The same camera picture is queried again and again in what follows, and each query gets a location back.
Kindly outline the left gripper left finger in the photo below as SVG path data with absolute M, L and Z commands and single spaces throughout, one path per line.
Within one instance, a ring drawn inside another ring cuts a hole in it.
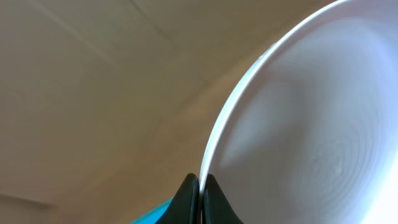
M 155 224 L 196 224 L 198 196 L 198 177 L 189 173 L 184 178 L 168 208 Z

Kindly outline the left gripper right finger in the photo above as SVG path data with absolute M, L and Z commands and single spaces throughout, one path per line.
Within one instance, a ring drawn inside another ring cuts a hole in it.
M 243 224 L 212 174 L 207 177 L 202 204 L 204 224 Z

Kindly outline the teal plastic tray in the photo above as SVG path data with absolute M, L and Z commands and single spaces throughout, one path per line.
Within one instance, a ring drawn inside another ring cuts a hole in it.
M 153 208 L 149 212 L 143 214 L 139 218 L 131 221 L 129 224 L 154 224 L 168 209 L 173 198 L 166 200 L 159 206 Z

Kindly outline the white round plate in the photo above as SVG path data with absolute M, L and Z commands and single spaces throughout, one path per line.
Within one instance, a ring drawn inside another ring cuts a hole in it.
M 335 1 L 243 75 L 200 169 L 243 223 L 397 222 L 397 0 Z

